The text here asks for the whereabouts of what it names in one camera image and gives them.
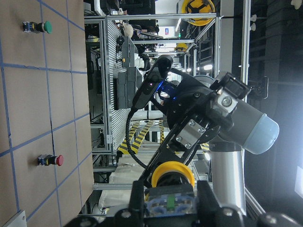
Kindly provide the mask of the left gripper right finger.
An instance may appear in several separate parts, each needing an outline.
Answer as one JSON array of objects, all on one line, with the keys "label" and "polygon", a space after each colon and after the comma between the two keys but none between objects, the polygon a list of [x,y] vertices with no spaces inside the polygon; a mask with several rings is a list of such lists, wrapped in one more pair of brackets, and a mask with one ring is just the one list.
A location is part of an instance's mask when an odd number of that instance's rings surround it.
[{"label": "left gripper right finger", "polygon": [[202,227],[223,227],[224,215],[207,181],[197,182],[197,217]]}]

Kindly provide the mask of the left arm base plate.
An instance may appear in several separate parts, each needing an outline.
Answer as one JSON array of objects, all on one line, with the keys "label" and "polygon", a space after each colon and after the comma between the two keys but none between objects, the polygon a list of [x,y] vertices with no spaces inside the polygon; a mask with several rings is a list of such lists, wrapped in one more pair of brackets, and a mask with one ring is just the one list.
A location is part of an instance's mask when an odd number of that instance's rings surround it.
[{"label": "left arm base plate", "polygon": [[3,227],[27,227],[27,217],[24,210],[16,213]]}]

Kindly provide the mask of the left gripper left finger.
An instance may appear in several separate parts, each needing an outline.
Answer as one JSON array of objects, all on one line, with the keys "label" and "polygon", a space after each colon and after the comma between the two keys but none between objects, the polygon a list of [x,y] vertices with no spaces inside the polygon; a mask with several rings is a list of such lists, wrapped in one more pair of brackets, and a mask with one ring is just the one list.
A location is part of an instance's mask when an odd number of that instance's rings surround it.
[{"label": "left gripper left finger", "polygon": [[127,219],[128,227],[144,226],[144,185],[143,181],[134,181],[129,201],[128,211],[131,216]]}]

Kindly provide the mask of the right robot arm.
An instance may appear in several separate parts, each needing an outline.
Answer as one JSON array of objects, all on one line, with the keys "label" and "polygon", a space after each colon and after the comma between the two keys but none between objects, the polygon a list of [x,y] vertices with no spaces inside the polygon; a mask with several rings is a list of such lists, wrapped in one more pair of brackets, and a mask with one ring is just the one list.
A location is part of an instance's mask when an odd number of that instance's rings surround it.
[{"label": "right robot arm", "polygon": [[262,154],[275,143],[278,124],[244,102],[250,88],[228,72],[215,79],[180,72],[181,83],[163,83],[159,91],[169,95],[161,111],[169,134],[144,169],[147,187],[152,174],[165,162],[187,163],[194,149],[209,143],[214,193],[222,205],[246,212],[242,151]]}]

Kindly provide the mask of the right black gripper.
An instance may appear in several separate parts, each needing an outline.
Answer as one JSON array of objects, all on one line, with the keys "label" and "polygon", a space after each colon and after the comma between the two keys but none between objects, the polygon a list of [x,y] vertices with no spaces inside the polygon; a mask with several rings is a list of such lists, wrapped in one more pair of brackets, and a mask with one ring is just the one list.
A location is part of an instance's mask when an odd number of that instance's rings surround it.
[{"label": "right black gripper", "polygon": [[158,166],[169,161],[188,165],[198,145],[234,126],[234,78],[230,73],[207,86],[177,69],[171,72],[182,80],[177,86],[165,81],[160,87],[160,92],[168,94],[161,111],[170,132],[140,176],[146,187],[152,187],[152,175]]}]

